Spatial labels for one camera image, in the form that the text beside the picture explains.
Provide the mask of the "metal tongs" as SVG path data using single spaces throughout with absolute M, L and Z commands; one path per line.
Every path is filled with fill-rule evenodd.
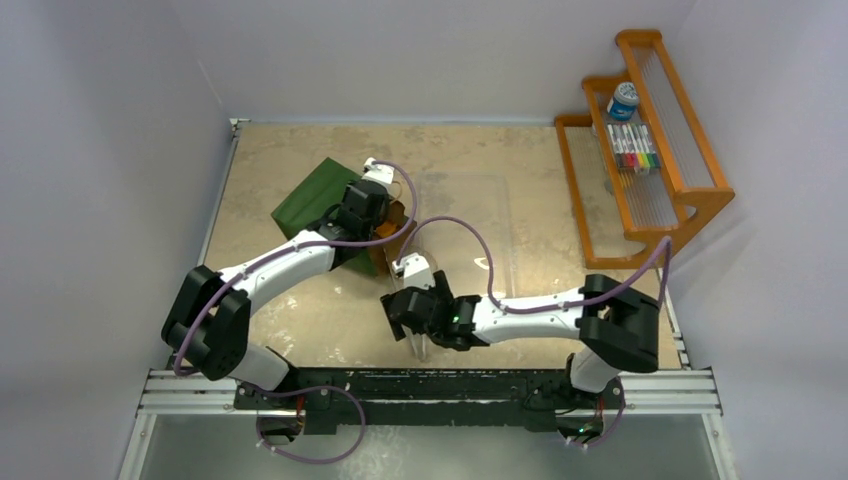
M 414 358 L 420 362 L 426 362 L 428 359 L 428 339 L 425 335 L 407 333 L 406 339 L 410 345 Z

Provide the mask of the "green paper bag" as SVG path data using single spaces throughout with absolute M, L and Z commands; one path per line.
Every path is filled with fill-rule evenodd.
M 321 217 L 332 205 L 340 203 L 348 183 L 362 176 L 330 157 L 315 167 L 271 212 L 271 218 L 286 239 L 292 239 L 310 222 Z M 405 237 L 386 246 L 370 247 L 346 262 L 343 267 L 372 278 L 389 273 L 387 254 L 400 247 Z

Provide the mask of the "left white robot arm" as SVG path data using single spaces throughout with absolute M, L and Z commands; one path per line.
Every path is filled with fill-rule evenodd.
M 287 290 L 330 272 L 375 245 L 388 215 L 389 184 L 349 182 L 330 206 L 284 245 L 245 264 L 213 271 L 205 265 L 185 277 L 161 331 L 177 364 L 188 361 L 209 380 L 230 377 L 259 387 L 272 408 L 297 399 L 298 382 L 283 356 L 248 340 L 252 316 Z

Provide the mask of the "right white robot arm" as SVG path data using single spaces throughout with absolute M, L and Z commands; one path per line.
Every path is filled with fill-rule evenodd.
M 438 271 L 432 282 L 406 286 L 380 302 L 397 340 L 423 335 L 456 351 L 527 338 L 581 342 L 561 381 L 564 399 L 576 407 L 596 399 L 622 372 L 659 368 L 660 300 L 603 274 L 550 296 L 491 300 L 453 295 Z

